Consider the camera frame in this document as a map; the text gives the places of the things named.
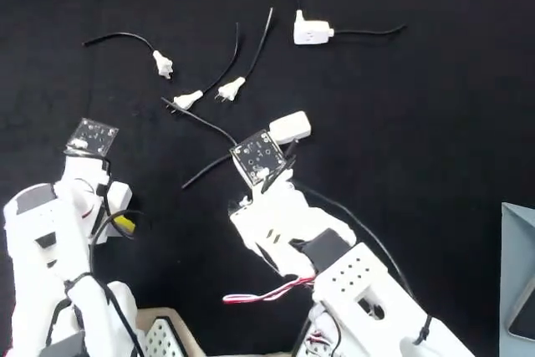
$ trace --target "hole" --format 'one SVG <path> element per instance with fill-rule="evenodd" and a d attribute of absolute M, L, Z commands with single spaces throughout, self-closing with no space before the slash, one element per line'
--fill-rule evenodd
<path fill-rule="evenodd" d="M 380 305 L 374 305 L 374 316 L 379 321 L 385 318 L 385 311 Z"/>

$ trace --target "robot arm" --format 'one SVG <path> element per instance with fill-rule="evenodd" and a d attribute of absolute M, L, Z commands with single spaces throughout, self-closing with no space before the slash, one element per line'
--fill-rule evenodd
<path fill-rule="evenodd" d="M 273 145 L 265 134 L 261 132 L 260 138 Z M 295 356 L 473 356 L 438 319 L 431 320 L 426 340 L 416 341 L 427 320 L 425 311 L 369 248 L 357 242 L 346 223 L 308 205 L 291 182 L 292 170 L 277 173 L 277 164 L 257 159 L 267 148 L 258 135 L 252 138 L 231 150 L 252 199 L 245 198 L 230 220 L 245 246 L 282 276 L 315 276 L 310 325 Z M 244 163 L 244 148 L 256 162 Z M 252 177 L 247 165 L 253 167 Z M 266 190 L 264 180 L 275 174 Z M 264 180 L 254 180 L 259 176 Z"/>

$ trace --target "perforated metal plate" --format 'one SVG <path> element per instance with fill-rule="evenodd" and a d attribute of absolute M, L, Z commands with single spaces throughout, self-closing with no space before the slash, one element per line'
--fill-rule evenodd
<path fill-rule="evenodd" d="M 169 320 L 154 321 L 146 336 L 145 357 L 187 357 Z"/>

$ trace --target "white power plug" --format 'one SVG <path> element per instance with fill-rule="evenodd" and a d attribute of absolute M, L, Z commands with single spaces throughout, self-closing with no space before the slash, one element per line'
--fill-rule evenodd
<path fill-rule="evenodd" d="M 156 61 L 156 67 L 158 68 L 158 74 L 167 79 L 171 79 L 171 73 L 173 72 L 173 62 L 166 58 L 160 51 L 155 50 L 152 53 L 152 57 Z"/>
<path fill-rule="evenodd" d="M 238 77 L 234 81 L 219 87 L 216 98 L 222 98 L 222 100 L 230 100 L 232 102 L 236 98 L 237 91 L 244 84 L 245 78 Z"/>
<path fill-rule="evenodd" d="M 293 42 L 296 45 L 318 45 L 327 43 L 334 36 L 334 30 L 329 22 L 320 20 L 305 20 L 303 10 L 295 13 L 293 24 Z"/>
<path fill-rule="evenodd" d="M 301 140 L 308 137 L 312 127 L 307 114 L 302 110 L 291 115 L 281 117 L 269 124 L 269 135 L 279 145 L 284 145 L 293 140 Z"/>
<path fill-rule="evenodd" d="M 183 110 L 188 110 L 196 101 L 202 98 L 203 95 L 202 91 L 198 90 L 192 94 L 176 96 L 173 98 L 173 103 Z"/>

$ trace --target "circuit board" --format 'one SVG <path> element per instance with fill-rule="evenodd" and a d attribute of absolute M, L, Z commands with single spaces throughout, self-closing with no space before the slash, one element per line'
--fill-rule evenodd
<path fill-rule="evenodd" d="M 119 129 L 83 118 L 67 142 L 67 150 L 106 156 Z"/>
<path fill-rule="evenodd" d="M 230 150 L 250 186 L 263 181 L 284 163 L 284 155 L 266 130 L 257 132 Z"/>

